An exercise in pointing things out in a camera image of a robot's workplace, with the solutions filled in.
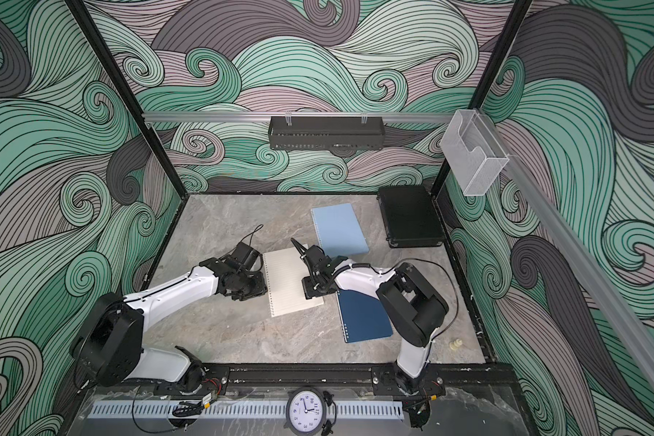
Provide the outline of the cream lined spiral notebook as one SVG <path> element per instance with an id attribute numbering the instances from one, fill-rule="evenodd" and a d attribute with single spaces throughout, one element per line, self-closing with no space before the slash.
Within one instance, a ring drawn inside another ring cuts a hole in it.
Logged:
<path id="1" fill-rule="evenodd" d="M 308 299 L 304 294 L 302 280 L 308 276 L 308 269 L 295 248 L 265 254 L 263 273 L 272 317 L 323 305 L 323 297 Z"/>

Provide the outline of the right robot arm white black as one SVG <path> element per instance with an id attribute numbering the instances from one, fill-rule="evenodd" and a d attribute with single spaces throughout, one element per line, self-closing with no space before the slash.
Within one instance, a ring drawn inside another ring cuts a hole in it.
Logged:
<path id="1" fill-rule="evenodd" d="M 405 258 L 391 268 L 377 268 L 345 256 L 330 258 L 318 245 L 309 247 L 292 238 L 307 268 L 302 279 L 308 299 L 350 291 L 381 304 L 401 337 L 397 374 L 415 383 L 425 373 L 434 339 L 442 334 L 450 306 L 416 267 L 418 258 Z"/>

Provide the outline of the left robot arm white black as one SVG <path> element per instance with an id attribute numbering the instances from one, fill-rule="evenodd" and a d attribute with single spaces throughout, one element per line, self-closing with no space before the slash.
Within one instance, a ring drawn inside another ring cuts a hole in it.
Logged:
<path id="1" fill-rule="evenodd" d="M 215 295 L 246 301 L 267 292 L 263 256 L 240 242 L 220 257 L 154 288 L 99 297 L 70 345 L 74 386 L 111 387 L 126 380 L 170 383 L 183 395 L 198 392 L 206 370 L 182 346 L 172 352 L 147 348 L 145 333 L 171 314 Z"/>

